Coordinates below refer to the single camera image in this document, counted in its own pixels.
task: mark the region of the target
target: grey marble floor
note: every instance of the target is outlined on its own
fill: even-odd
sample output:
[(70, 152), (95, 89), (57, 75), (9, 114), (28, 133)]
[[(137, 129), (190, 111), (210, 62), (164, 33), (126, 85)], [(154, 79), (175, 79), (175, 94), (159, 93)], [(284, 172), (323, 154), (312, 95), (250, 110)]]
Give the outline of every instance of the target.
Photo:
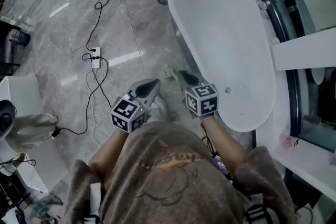
[[(3, 10), (7, 10), (11, 1), (5, 3)], [(90, 93), (85, 75), (91, 70), (91, 63), (82, 61), (81, 56), (87, 52), (85, 44), (98, 19), (99, 11), (93, 8), (97, 1), (106, 0), (15, 0), (10, 12), (1, 18), (29, 30), (32, 37), (30, 44), (17, 52), (17, 61), (22, 65), (15, 75), (36, 76), (45, 111), (59, 116), (59, 126), (77, 132), (85, 129), (85, 108)], [(68, 6), (51, 16), (65, 4)], [(111, 0), (103, 9), (88, 46), (101, 47), (102, 56), (110, 63), (117, 63), (110, 65), (102, 86), (111, 103), (133, 82), (159, 78), (163, 65), (176, 70), (188, 68), (175, 40), (169, 9), (156, 0)], [(128, 60), (120, 62), (121, 57)], [(94, 87), (92, 80), (90, 74), (91, 88)], [(160, 92), (170, 110), (179, 115), (179, 124), (202, 135), (198, 120), (192, 120), (181, 104), (177, 83), (162, 80)], [(99, 143), (104, 143), (114, 127), (105, 98), (100, 91), (94, 96), (97, 121), (94, 135)], [(99, 149), (91, 137), (91, 109), (88, 118), (89, 128), (85, 134), (62, 131), (55, 139), (69, 171), (75, 159), (87, 162)], [(229, 131), (244, 147), (250, 146), (246, 134)], [(62, 199), (69, 178), (68, 175), (55, 187), (54, 191)]]

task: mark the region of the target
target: freestanding bathtub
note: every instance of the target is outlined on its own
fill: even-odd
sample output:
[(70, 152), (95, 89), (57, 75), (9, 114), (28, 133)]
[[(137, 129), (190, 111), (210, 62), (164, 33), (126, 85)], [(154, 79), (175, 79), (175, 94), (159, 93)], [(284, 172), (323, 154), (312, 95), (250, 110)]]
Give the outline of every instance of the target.
[(256, 0), (168, 0), (178, 40), (219, 91), (231, 129), (252, 131), (270, 115), (275, 74)]

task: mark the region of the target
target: printed graphic on shirt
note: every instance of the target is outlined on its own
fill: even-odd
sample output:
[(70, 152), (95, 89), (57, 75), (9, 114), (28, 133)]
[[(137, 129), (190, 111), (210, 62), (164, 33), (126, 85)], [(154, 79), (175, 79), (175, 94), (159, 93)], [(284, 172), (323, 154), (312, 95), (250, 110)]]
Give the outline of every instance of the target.
[(159, 144), (160, 144), (160, 146), (162, 146), (162, 147), (168, 147), (167, 143), (164, 142), (161, 138), (159, 139)]
[(151, 200), (159, 201), (162, 206), (178, 204), (190, 182), (198, 177), (198, 170), (193, 168), (190, 170), (187, 166), (202, 159), (203, 157), (195, 152), (170, 152), (165, 157), (148, 163), (140, 160), (137, 164), (139, 169), (149, 171), (143, 182), (146, 182), (150, 177), (155, 179), (150, 180), (148, 187), (144, 183), (142, 194), (137, 198), (148, 197)]

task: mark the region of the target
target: white cable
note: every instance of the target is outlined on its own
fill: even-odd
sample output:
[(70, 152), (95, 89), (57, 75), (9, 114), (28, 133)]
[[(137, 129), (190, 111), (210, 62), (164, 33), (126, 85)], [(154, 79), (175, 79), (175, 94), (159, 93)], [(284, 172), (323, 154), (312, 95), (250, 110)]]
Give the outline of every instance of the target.
[(12, 1), (12, 4), (10, 5), (8, 11), (5, 12), (5, 13), (3, 13), (3, 14), (0, 14), (0, 16), (6, 16), (6, 15), (11, 11), (11, 9), (13, 8), (13, 5), (14, 5), (14, 1), (15, 1), (15, 0)]
[[(98, 81), (95, 79), (95, 74), (97, 74), (97, 72), (99, 72), (99, 73), (102, 74), (103, 79), (104, 79), (104, 77), (105, 77), (105, 73), (104, 73), (104, 72), (95, 69), (95, 70), (94, 70), (94, 75), (93, 75), (93, 83), (94, 83), (96, 86), (99, 84)], [(91, 90), (91, 88), (89, 87), (89, 83), (88, 83), (88, 79), (87, 79), (89, 73), (93, 73), (93, 71), (89, 71), (89, 72), (86, 73), (86, 75), (85, 75), (85, 82), (86, 82), (86, 86), (89, 88), (89, 91), (92, 93), (92, 90)], [(94, 95), (94, 93), (93, 93), (93, 94), (92, 94), (92, 116), (93, 116), (94, 124), (93, 124), (93, 129), (92, 129), (92, 139), (93, 139), (93, 140), (94, 140), (100, 147), (102, 147), (101, 144), (95, 139), (96, 117), (94, 116), (94, 107), (95, 107), (95, 95)]]

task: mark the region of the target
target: brown shirt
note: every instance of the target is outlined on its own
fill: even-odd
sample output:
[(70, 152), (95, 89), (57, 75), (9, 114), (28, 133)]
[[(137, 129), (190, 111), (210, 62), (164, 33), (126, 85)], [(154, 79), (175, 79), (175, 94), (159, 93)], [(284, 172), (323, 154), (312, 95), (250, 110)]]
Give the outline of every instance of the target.
[[(265, 147), (254, 149), (232, 185), (212, 164), (200, 138), (174, 124), (154, 122), (132, 133), (100, 207), (102, 223), (242, 223), (245, 195), (262, 193), (280, 223), (295, 223), (289, 193)], [(89, 210), (89, 186), (98, 177), (76, 161), (63, 223)]]

